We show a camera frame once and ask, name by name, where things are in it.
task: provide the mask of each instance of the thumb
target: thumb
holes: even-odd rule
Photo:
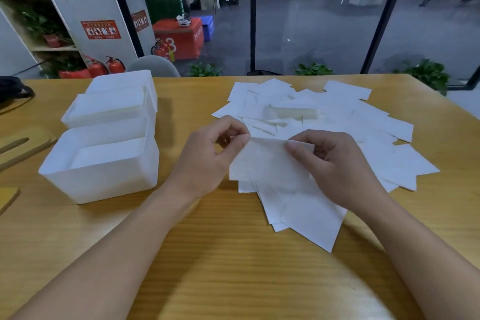
[[[328,162],[318,158],[315,154],[307,151],[305,147],[299,142],[289,140],[285,144],[285,148],[313,177],[320,174],[326,169]]]
[[[220,159],[228,166],[233,162],[235,157],[243,150],[243,147],[250,140],[248,134],[237,135],[231,140],[230,144],[219,154]]]

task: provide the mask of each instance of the forearm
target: forearm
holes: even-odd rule
[[[357,213],[385,248],[428,319],[480,313],[480,271],[386,193]]]
[[[189,203],[164,185],[12,319],[125,319],[163,240]]]

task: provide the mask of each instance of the warning sign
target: warning sign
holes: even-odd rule
[[[81,22],[89,40],[120,40],[122,39],[117,23],[114,20],[92,20]]]
[[[150,25],[148,23],[147,12],[145,10],[132,14],[131,19],[133,19],[133,24],[135,25],[137,32],[144,30]]]

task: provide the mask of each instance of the left hand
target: left hand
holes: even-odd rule
[[[200,128],[190,134],[166,183],[192,201],[202,198],[219,186],[249,139],[247,126],[230,115]],[[223,152],[215,151],[215,143]]]

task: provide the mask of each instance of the potted plant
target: potted plant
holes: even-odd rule
[[[423,59],[416,66],[412,66],[409,61],[403,61],[402,63],[406,65],[405,70],[400,71],[399,69],[395,69],[392,71],[393,74],[409,74],[425,85],[440,92],[441,95],[447,96],[447,84],[451,76],[444,72],[444,65],[430,61],[429,59]]]
[[[21,8],[20,14],[32,36],[43,38],[49,47],[59,48],[63,46],[62,40],[68,41],[66,38],[61,38],[63,28],[53,19],[37,13],[33,8],[26,6]]]
[[[220,76],[221,69],[216,68],[215,64],[203,66],[202,63],[190,65],[190,76],[194,78],[202,78],[207,76]]]
[[[91,79],[92,75],[82,58],[69,56],[54,60],[49,67],[43,68],[42,75],[47,79]]]
[[[310,67],[305,66],[300,63],[298,68],[295,70],[295,73],[298,76],[326,76],[333,75],[333,71],[330,70],[324,64],[312,63]]]

